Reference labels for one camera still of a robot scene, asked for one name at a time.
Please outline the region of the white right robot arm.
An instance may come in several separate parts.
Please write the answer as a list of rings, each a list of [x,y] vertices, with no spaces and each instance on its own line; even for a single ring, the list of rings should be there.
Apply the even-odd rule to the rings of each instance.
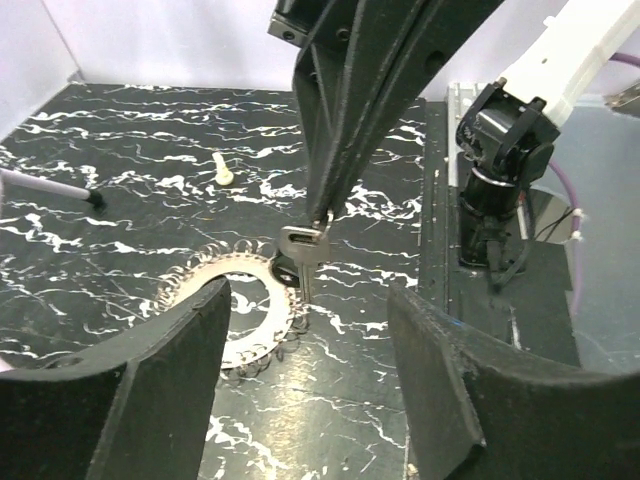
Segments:
[[[293,91],[309,155],[307,214],[321,234],[408,106],[497,9],[494,1],[326,1],[297,56]],[[638,28],[635,1],[569,1],[459,121],[471,162],[461,260],[501,290],[505,225],[545,172],[577,99]]]

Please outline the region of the plain silver key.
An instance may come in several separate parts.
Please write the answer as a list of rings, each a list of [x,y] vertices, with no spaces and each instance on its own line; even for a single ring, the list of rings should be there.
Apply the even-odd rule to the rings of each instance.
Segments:
[[[309,306],[313,300],[313,282],[318,267],[330,259],[329,231],[334,214],[327,211],[324,220],[310,226],[287,225],[280,229],[279,249],[298,270],[301,297]]]

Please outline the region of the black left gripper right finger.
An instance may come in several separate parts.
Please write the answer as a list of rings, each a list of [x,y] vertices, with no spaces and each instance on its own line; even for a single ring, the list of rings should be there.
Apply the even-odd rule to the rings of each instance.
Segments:
[[[514,348],[392,285],[387,318],[423,479],[635,479],[639,377]]]

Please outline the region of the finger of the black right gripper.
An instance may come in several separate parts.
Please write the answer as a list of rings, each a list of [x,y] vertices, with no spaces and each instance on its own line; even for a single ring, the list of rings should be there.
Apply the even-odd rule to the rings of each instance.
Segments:
[[[397,53],[373,110],[367,117],[356,158],[349,164],[339,214],[371,155],[404,111],[451,57],[499,7],[497,1],[398,1]]]
[[[312,221],[340,210],[349,164],[399,39],[398,1],[330,1],[298,55],[293,87],[309,157]]]

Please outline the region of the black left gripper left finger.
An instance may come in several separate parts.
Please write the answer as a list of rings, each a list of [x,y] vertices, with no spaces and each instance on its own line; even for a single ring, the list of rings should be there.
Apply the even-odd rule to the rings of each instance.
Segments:
[[[1,376],[5,479],[194,479],[231,313],[224,277],[146,323]]]

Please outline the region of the key with black tag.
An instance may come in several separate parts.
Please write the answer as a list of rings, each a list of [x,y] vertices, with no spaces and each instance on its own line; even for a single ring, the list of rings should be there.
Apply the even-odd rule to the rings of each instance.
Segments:
[[[299,270],[295,262],[286,255],[278,252],[271,259],[270,272],[277,282],[287,288],[300,287]]]

